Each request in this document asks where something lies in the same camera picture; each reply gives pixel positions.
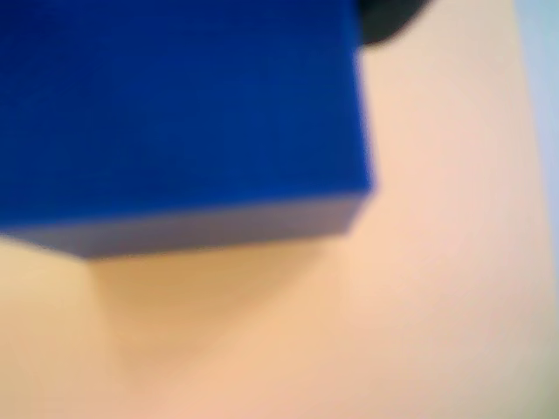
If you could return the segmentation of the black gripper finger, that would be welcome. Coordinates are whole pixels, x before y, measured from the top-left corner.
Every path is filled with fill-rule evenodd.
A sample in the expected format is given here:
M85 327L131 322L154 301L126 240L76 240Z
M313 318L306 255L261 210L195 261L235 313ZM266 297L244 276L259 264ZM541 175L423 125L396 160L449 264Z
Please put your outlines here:
M359 0L362 45L385 43L411 24L431 0Z

